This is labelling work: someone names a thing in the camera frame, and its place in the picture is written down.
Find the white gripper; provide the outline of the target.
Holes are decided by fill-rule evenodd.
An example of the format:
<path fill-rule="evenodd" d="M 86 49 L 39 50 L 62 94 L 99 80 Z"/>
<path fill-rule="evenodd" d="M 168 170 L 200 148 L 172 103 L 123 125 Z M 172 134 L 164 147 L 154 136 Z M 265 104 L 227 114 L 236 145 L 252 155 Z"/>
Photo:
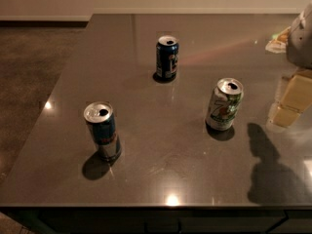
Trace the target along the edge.
<path fill-rule="evenodd" d="M 292 22 L 287 58 L 299 67 L 312 68 L 312 3 Z M 283 76 L 268 113 L 268 125 L 272 128 L 287 128 L 311 104 L 312 70 L 298 69 L 291 77 Z"/>

